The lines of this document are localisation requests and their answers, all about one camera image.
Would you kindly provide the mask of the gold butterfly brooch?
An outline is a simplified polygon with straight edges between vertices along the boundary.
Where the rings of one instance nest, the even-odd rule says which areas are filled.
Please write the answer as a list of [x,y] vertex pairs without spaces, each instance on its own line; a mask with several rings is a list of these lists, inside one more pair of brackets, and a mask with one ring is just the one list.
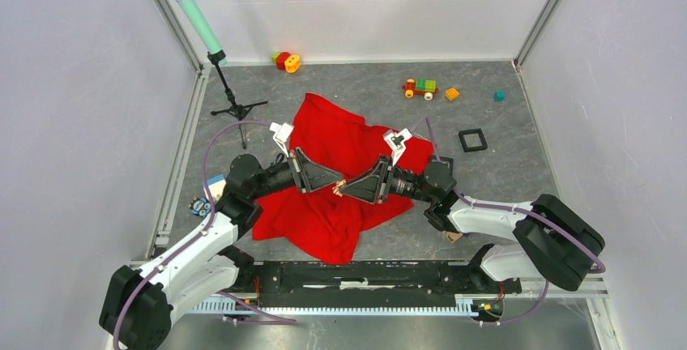
[[346,186],[345,180],[337,181],[332,188],[332,193],[336,196],[342,197],[343,196],[342,189],[345,186]]

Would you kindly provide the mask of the red garment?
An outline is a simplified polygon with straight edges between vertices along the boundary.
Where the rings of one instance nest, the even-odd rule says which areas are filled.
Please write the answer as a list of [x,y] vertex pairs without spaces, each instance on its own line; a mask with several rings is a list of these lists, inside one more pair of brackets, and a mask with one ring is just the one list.
[[[314,162],[352,179],[369,170],[380,155],[391,154],[384,126],[369,126],[362,116],[308,93],[293,120],[290,147]],[[335,195],[330,187],[302,194],[288,188],[258,199],[263,214],[252,230],[256,241],[284,237],[326,263],[349,263],[361,232],[400,216],[413,201],[396,195],[368,204]]]

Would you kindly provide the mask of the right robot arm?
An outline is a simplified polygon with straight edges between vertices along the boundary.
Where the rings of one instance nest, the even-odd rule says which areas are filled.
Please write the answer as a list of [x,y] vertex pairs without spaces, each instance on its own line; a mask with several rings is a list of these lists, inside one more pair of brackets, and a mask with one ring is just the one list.
[[469,267],[469,284],[487,292],[500,281],[543,278],[560,289],[575,292],[589,274],[602,274],[605,241],[557,196],[499,203],[475,199],[456,189],[449,163],[434,159],[420,173],[392,165],[380,156],[368,171],[335,185],[338,196],[381,204],[398,196],[426,202],[424,215],[439,232],[484,234],[509,241],[487,245]]

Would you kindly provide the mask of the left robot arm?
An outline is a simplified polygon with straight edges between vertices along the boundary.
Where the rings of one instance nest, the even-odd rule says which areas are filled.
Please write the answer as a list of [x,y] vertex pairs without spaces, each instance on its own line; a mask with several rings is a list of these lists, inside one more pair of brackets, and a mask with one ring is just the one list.
[[226,288],[240,292],[253,284],[252,266],[221,252],[253,228],[262,214],[257,198],[291,187],[311,193],[342,178],[299,147],[266,169],[251,154],[236,157],[219,201],[210,203],[199,226],[157,258],[112,274],[99,317],[112,347],[157,349],[198,303]]

